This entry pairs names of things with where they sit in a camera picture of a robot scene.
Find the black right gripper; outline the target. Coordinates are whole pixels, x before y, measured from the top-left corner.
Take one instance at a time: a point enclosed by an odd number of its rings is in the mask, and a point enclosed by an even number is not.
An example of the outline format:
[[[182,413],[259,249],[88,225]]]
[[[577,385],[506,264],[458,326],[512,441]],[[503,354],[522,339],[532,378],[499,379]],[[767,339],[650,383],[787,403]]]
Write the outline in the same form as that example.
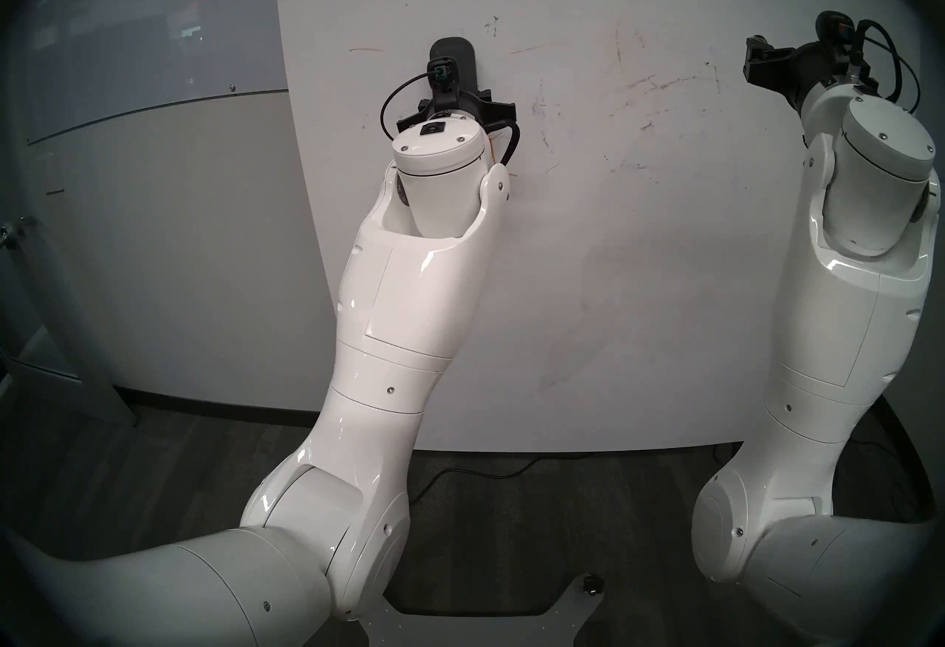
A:
[[[745,80],[771,92],[783,92],[798,114],[818,83],[834,76],[837,65],[833,47],[817,40],[797,48],[774,48],[759,34],[746,38],[743,67]]]

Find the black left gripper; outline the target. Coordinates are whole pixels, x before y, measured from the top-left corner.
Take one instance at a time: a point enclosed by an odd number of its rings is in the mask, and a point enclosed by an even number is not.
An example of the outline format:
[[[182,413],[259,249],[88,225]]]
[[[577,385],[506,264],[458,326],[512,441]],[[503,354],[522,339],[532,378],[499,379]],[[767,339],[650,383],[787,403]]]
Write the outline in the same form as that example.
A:
[[[397,121],[398,134],[427,120],[446,117],[471,117],[485,131],[500,131],[517,125],[516,105],[495,102],[489,89],[468,92],[431,88],[431,93],[430,99],[419,101],[414,114]]]

